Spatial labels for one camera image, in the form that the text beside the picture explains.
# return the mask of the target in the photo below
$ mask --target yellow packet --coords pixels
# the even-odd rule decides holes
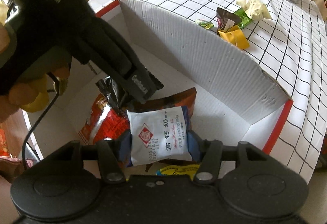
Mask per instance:
[[[167,175],[189,175],[193,180],[195,173],[197,172],[200,165],[187,165],[187,166],[167,166],[158,170],[156,175],[167,176]]]

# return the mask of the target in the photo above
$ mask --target white snack packet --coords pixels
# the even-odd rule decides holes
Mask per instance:
[[[164,159],[192,160],[182,107],[134,113],[127,111],[134,166]]]

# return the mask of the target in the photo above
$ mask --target screw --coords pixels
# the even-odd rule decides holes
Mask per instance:
[[[155,183],[154,182],[147,182],[146,186],[148,187],[155,187]]]
[[[156,181],[156,185],[164,185],[164,184],[165,184],[165,182],[162,181],[162,180],[158,180],[158,181]]]
[[[211,180],[213,178],[212,174],[210,172],[200,172],[197,174],[197,179],[200,181],[207,181]]]
[[[112,172],[107,174],[107,179],[109,181],[120,181],[123,179],[123,175],[117,172]]]

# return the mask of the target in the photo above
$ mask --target black robotic device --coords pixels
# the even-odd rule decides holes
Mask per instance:
[[[247,142],[237,147],[204,141],[190,131],[189,151],[201,165],[189,176],[132,175],[125,160],[131,135],[92,146],[73,141],[19,176],[11,197],[22,214],[16,224],[64,223],[306,223],[297,210],[308,187],[301,176]],[[101,179],[83,169],[97,160]],[[221,162],[236,168],[218,179]]]

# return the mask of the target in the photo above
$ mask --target white tablecloth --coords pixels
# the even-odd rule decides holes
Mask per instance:
[[[142,0],[191,21],[217,26],[216,8],[236,11],[236,0]],[[244,29],[246,53],[292,96],[294,104],[271,155],[309,181],[317,163],[327,119],[325,25],[315,3],[261,0],[272,20]]]

